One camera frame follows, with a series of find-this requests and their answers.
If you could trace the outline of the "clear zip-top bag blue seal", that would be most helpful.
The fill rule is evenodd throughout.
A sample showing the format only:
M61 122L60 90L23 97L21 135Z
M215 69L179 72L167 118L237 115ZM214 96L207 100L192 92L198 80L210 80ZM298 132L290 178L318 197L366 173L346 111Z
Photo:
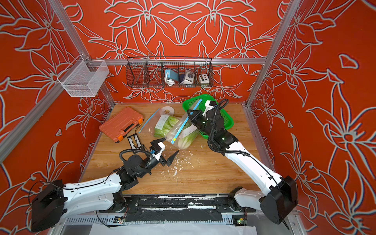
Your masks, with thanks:
M197 128L192 124L187 111L180 120L171 128L166 136L166 141L170 142L178 149L186 149L189 146L183 141L190 134L198 134Z

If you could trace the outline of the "chinese cabbage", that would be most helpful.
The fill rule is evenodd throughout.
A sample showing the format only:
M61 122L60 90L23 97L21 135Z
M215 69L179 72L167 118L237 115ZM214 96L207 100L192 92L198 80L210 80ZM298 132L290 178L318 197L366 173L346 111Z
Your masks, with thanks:
M178 148L187 149L196 139L199 131L189 130L188 128L184 129L178 138Z

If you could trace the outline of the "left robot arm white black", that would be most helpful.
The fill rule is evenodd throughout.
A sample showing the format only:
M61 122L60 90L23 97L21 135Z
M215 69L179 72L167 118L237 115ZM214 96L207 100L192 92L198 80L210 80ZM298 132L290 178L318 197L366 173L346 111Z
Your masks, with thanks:
M96 180L64 184L62 180L47 182L31 206L31 231L44 231L60 219L91 211L121 212L127 207L122 193L138 184L138 179L157 165L171 166L177 152L169 158L162 156L164 138L151 142L149 150L125 149L119 153L123 165L108 176Z

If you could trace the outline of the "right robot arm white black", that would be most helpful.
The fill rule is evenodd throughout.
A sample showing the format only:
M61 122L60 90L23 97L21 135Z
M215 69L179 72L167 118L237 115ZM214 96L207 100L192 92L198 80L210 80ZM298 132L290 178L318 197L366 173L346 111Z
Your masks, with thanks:
M268 168L225 129L220 111L228 103L227 99L220 103L210 101L204 111L198 108L189 109L187 115L191 123L208 136L209 149L238 165L259 187L259 194L242 187L233 190L230 197L235 205L262 211L275 224L285 223L285 218L298 204L296 181L290 176L282 177Z

